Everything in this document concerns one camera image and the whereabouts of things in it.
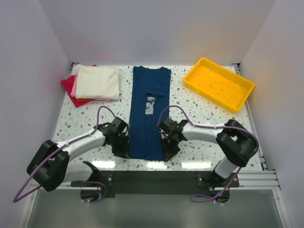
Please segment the blue Mickey t-shirt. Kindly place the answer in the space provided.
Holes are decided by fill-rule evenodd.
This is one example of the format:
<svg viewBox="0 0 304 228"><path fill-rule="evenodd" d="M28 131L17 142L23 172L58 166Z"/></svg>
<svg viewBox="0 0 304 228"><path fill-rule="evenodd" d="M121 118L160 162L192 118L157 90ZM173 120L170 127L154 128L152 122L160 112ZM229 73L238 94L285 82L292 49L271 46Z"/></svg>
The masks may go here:
<svg viewBox="0 0 304 228"><path fill-rule="evenodd" d="M164 161L157 131L160 115L169 106L171 70L161 67L149 69L143 66L133 68L133 88L129 129L129 156L132 159Z"/></svg>

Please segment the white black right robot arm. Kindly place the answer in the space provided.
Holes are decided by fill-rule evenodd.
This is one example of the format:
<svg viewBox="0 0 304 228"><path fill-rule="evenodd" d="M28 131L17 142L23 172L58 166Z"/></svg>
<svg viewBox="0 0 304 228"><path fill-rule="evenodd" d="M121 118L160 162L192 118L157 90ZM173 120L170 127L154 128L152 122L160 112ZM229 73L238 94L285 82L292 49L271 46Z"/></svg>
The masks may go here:
<svg viewBox="0 0 304 228"><path fill-rule="evenodd" d="M217 144L225 157L213 169L212 182L221 187L235 169L247 166L251 157L259 148L258 139L246 130L238 121L230 119L223 125L194 125L189 120L179 123L166 118L159 123L157 130L164 134L160 144L165 160L169 160L179 151L182 141L205 141Z"/></svg>

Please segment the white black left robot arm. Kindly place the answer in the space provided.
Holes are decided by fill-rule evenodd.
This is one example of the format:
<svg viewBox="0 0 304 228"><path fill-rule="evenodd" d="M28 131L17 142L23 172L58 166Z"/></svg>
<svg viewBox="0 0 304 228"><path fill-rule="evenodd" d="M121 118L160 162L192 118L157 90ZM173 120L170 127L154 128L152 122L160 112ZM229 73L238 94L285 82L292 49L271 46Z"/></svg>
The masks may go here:
<svg viewBox="0 0 304 228"><path fill-rule="evenodd" d="M55 190L61 183L82 181L87 186L98 182L97 168L84 161L84 167L69 163L84 153L109 145L112 153L122 158L129 157L129 124L116 117L110 123L96 125L79 137L63 142L43 142L27 167L27 174L46 191Z"/></svg>

